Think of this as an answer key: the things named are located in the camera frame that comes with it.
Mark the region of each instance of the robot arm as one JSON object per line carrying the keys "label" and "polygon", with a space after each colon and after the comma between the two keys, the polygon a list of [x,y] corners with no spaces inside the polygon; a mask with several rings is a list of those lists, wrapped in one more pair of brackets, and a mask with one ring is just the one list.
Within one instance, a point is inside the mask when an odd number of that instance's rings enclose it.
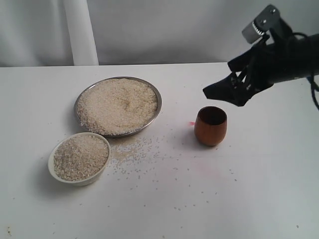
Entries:
{"label": "robot arm", "polygon": [[[274,43],[266,44],[270,38]],[[319,74],[319,34],[296,33],[280,18],[273,5],[268,5],[243,31],[250,50],[228,62],[231,74],[203,89],[208,99],[244,106],[255,94],[275,83],[307,77],[318,110],[314,75]]]}

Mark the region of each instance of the rice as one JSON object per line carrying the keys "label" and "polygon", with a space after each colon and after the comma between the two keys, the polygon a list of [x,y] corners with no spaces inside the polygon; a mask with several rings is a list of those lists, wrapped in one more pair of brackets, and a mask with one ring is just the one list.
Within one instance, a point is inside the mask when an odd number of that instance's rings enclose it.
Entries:
{"label": "rice", "polygon": [[87,89],[77,105],[82,126],[103,135],[134,132],[144,126],[158,107],[154,91],[130,79],[101,81]]}
{"label": "rice", "polygon": [[78,181],[96,174],[105,165],[109,148],[100,138],[79,135],[63,142],[54,154],[54,171],[62,179]]}

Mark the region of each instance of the metal plate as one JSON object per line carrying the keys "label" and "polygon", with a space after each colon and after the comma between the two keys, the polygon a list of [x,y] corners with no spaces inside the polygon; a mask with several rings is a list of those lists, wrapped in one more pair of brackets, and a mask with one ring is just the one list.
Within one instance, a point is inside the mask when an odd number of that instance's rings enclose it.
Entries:
{"label": "metal plate", "polygon": [[[160,110],[161,110],[162,101],[161,101],[161,96],[160,96],[159,91],[156,89],[155,86],[153,86],[151,83],[149,83],[149,82],[147,82],[147,81],[145,81],[145,80],[142,80],[142,79],[136,78],[136,77],[126,77],[126,76],[123,76],[123,77],[112,77],[112,78],[108,78],[108,79],[105,79],[105,80],[102,80],[102,81],[107,81],[107,80],[111,80],[111,79],[123,79],[123,78],[129,79],[129,80],[135,80],[135,81],[143,82],[143,83],[145,83],[146,85],[148,85],[148,86],[154,91],[154,93],[155,93],[155,96],[156,96],[156,99],[157,99],[157,102],[158,102],[158,107],[157,107],[157,109],[156,109],[156,111],[155,111],[153,117],[152,117],[146,124],[144,124],[142,127],[137,128],[137,129],[136,129],[135,131],[133,131],[133,132],[123,133],[123,134],[117,134],[117,135],[109,135],[109,134],[107,134],[107,135],[102,135],[102,136],[104,136],[105,138],[122,138],[122,137],[131,136],[131,135],[134,135],[134,134],[136,134],[136,133],[139,133],[139,132],[141,132],[143,129],[145,129],[147,126],[149,126],[149,125],[156,119],[156,117],[159,115]],[[83,125],[81,124],[80,118],[79,118],[79,116],[78,116],[78,114],[77,114],[78,102],[79,102],[79,100],[80,100],[82,94],[83,94],[86,90],[95,87],[97,84],[99,84],[99,83],[102,82],[102,81],[96,82],[96,83],[94,83],[93,85],[91,85],[91,86],[89,86],[88,88],[86,88],[86,89],[79,95],[79,97],[76,99],[76,102],[75,102],[75,104],[74,104],[74,115],[75,115],[75,118],[76,118],[77,122],[80,124],[80,126],[81,126],[83,129],[85,129],[86,131],[89,131],[89,132],[93,132],[93,131],[90,131],[87,127],[85,127],[85,126],[83,126]]]}

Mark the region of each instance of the brown cup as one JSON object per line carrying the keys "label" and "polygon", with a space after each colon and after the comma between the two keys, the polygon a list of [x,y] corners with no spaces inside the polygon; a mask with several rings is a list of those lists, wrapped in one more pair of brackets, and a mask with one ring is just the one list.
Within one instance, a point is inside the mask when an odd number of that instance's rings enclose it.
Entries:
{"label": "brown cup", "polygon": [[202,108],[195,122],[195,136],[199,142],[207,146],[215,146],[225,138],[227,130],[227,114],[215,106]]}

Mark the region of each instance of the white table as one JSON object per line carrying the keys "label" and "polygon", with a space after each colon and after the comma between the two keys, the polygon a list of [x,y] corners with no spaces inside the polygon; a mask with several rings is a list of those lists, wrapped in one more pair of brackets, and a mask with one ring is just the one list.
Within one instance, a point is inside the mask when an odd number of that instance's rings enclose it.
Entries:
{"label": "white table", "polygon": [[[0,238],[319,238],[319,112],[309,84],[277,84],[243,108],[207,100],[202,88],[228,74],[225,63],[0,68]],[[77,96],[114,76],[160,91],[161,114],[130,139],[152,144],[137,161],[110,163],[96,183],[66,187],[49,175],[48,156],[81,131]],[[199,145],[189,125],[207,105],[228,114],[216,148]]]}

